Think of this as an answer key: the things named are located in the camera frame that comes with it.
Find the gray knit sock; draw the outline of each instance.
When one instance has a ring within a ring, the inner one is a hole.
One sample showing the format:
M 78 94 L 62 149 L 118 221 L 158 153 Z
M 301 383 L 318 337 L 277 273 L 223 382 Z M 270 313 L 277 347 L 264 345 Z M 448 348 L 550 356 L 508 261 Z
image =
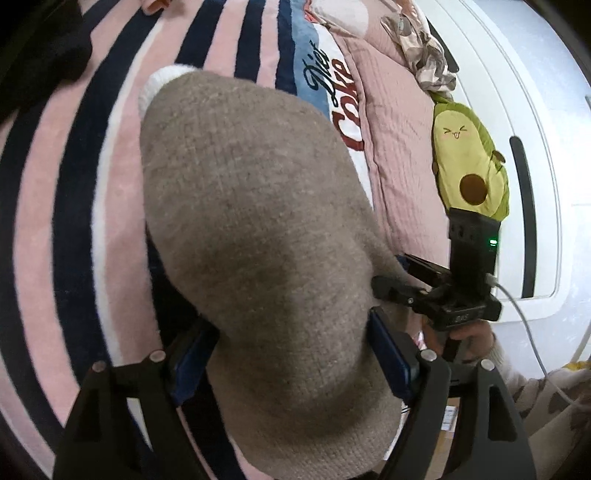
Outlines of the gray knit sock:
M 331 123 L 294 96 L 195 72 L 155 96 L 141 149 L 152 238 L 221 331 L 207 371 L 246 459 L 280 480 L 370 470 L 400 419 L 365 340 L 370 281 L 403 272 Z

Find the avocado plush toy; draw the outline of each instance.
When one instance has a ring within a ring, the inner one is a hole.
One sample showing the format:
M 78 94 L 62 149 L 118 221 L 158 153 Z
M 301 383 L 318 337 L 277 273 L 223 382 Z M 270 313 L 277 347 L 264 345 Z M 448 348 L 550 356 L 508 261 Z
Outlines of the avocado plush toy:
M 509 215 L 509 182 L 503 155 L 466 105 L 433 95 L 433 171 L 446 207 L 501 221 Z

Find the person's hand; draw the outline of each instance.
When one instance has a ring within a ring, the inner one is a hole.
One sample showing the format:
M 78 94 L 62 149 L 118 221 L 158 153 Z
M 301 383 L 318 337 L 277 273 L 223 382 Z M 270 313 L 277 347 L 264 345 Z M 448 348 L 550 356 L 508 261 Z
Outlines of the person's hand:
M 431 328 L 428 320 L 423 320 L 423 335 L 427 348 L 438 355 L 443 353 L 443 345 L 437 340 L 435 330 Z M 495 343 L 495 335 L 490 324 L 485 320 L 477 320 L 450 331 L 449 337 L 453 340 L 469 339 L 470 344 L 466 352 L 465 361 L 483 358 L 491 351 Z

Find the patterned sleeve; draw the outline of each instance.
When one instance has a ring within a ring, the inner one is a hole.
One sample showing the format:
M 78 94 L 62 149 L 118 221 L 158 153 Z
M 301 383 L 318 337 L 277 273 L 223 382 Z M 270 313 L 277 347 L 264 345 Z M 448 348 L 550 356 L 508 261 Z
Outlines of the patterned sleeve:
M 545 378 L 526 379 L 513 369 L 498 341 L 495 342 L 488 358 L 499 369 L 509 393 L 513 396 L 517 410 L 524 420 L 528 435 L 533 435 L 569 406 Z M 570 398 L 591 407 L 591 369 L 572 371 L 560 368 L 550 372 L 548 376 Z
M 575 446 L 585 442 L 591 431 L 591 413 L 569 405 L 545 379 L 526 379 L 513 369 L 498 342 L 491 359 L 503 380 L 530 439 L 538 480 L 550 480 Z M 591 369 L 560 368 L 548 374 L 552 382 L 579 404 L 591 408 Z

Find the pink and navy striped rug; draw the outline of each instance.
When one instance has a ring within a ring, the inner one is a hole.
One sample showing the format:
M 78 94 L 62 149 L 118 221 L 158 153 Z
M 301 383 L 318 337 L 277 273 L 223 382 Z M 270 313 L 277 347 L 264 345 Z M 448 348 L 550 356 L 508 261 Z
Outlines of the pink and navy striped rug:
M 88 368 L 138 362 L 196 316 L 145 227 L 137 98 L 149 75 L 183 63 L 329 118 L 336 107 L 315 64 L 329 40 L 304 0 L 175 0 L 151 17 L 138 0 L 98 0 L 84 18 L 94 52 L 83 77 L 0 127 L 0 431 L 40 478 Z M 206 380 L 183 416 L 212 478 L 268 479 L 226 436 Z M 137 438 L 144 475 L 161 478 L 139 427 Z

